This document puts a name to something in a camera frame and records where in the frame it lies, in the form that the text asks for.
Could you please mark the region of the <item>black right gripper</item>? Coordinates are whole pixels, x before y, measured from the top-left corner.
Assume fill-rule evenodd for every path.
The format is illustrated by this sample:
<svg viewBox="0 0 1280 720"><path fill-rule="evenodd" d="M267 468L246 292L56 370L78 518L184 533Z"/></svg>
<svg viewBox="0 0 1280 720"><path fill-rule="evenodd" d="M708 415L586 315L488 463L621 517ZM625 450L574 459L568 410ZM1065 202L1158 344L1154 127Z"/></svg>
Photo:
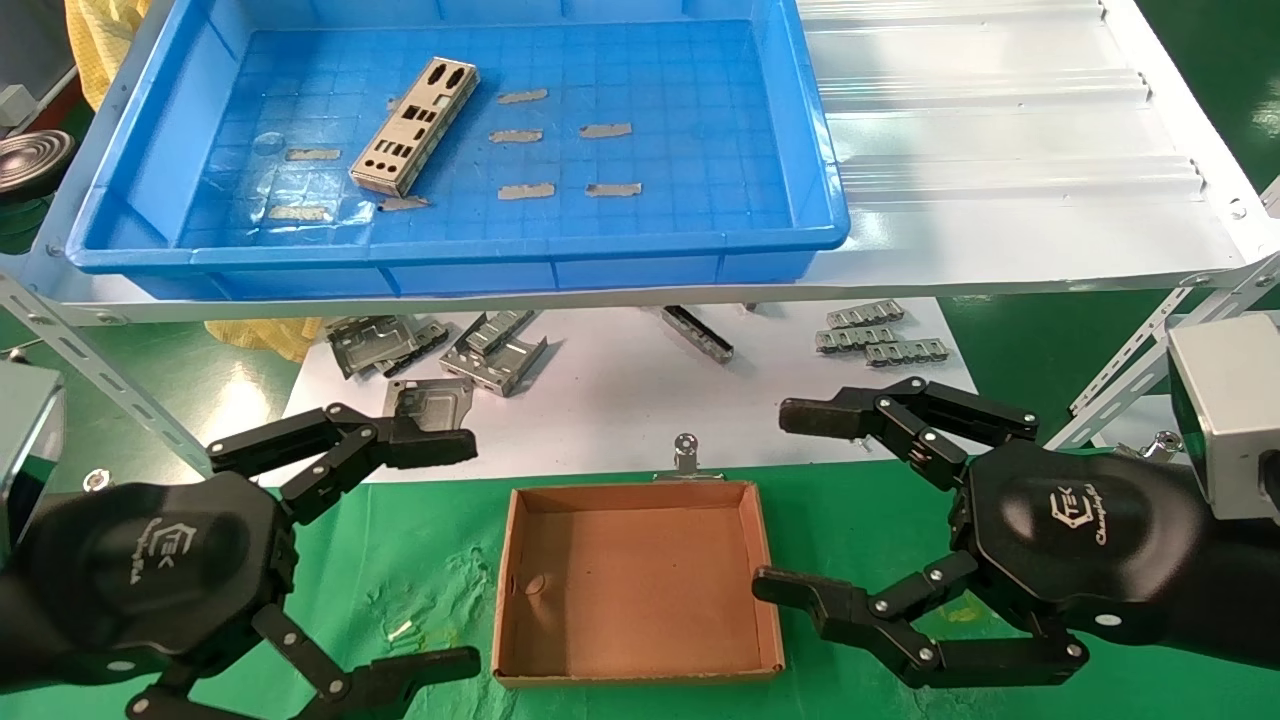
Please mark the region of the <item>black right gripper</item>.
<svg viewBox="0 0 1280 720"><path fill-rule="evenodd" d="M751 579L756 600L803 610L824 642L867 651L904 685L1061 685L1089 659L1068 629L1116 644L1175 637L1178 588L1211 521L1188 468L1048 451L1028 443L1036 414L920 377L786 398L778 421L795 436L872 438L933 487L960 488L948 521L964 551L877 594L772 566ZM950 436L993 450L968 466ZM966 592L1025 635L933 641L914 626Z"/></svg>

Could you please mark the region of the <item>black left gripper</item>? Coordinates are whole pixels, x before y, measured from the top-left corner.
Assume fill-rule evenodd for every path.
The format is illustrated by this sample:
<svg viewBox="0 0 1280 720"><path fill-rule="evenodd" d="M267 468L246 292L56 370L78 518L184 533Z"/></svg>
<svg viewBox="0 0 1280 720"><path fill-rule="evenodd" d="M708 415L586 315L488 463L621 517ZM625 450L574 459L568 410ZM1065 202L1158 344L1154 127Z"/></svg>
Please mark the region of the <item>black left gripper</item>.
<svg viewBox="0 0 1280 720"><path fill-rule="evenodd" d="M422 688L480 673L472 646L343 671L282 609L298 562L292 521L315 521L379 468L475 459L471 430L333 404L218 439L207 456L214 471L241 477L41 503L20 538L23 691L164 671L131 700L128 719L246 719L189 692L261 638L314 688L296 719L402 719ZM280 487L280 505L247 480L300 461L308 465Z"/></svg>

